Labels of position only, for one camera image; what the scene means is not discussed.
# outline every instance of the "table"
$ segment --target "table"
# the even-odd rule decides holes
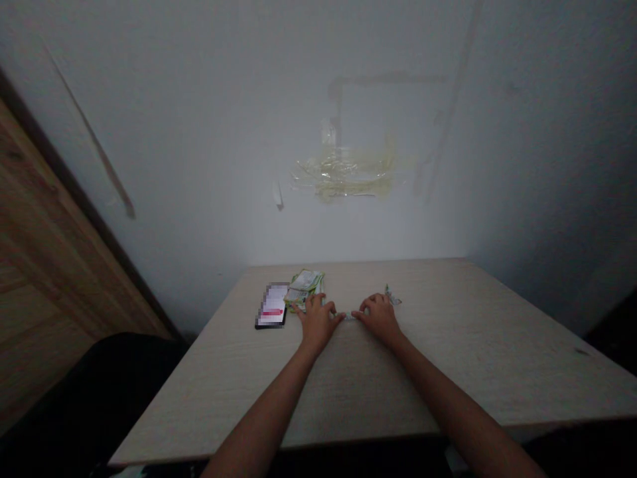
[[[637,378],[464,259],[249,269],[166,381],[111,464],[214,453],[301,341],[255,330],[269,282],[302,267],[326,273],[337,310],[389,283],[403,332],[506,427],[637,416]],[[357,321],[344,321],[317,360],[282,447],[436,433],[394,357]]]

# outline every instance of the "wooden cabinet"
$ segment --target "wooden cabinet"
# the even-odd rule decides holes
[[[118,332],[171,337],[0,102],[0,434]]]

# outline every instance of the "phone screen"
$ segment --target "phone screen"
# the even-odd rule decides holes
[[[256,317],[256,329],[281,328],[285,323],[285,301],[289,283],[274,282],[265,288],[263,301]]]

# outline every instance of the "hand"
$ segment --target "hand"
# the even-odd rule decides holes
[[[364,313],[365,309],[370,310],[369,315]],[[352,316],[363,322],[365,327],[390,350],[398,347],[405,338],[393,313],[393,305],[385,294],[370,295],[363,300],[359,310],[352,311]]]
[[[299,350],[308,350],[315,358],[323,352],[336,327],[345,318],[344,313],[330,318],[330,313],[336,314],[336,307],[334,302],[321,305],[320,300],[323,297],[323,293],[308,296],[305,300],[305,312],[296,304],[292,304],[303,326],[303,340]]]

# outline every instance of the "white wall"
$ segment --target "white wall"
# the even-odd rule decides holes
[[[422,194],[413,175],[386,200],[323,204],[288,187],[295,161],[319,150],[340,75],[447,76],[344,91],[344,144],[391,130],[403,156],[427,158],[476,5],[5,1],[0,65],[183,331],[201,330],[248,266],[469,256],[582,333],[637,283],[637,29],[620,2],[485,2]]]

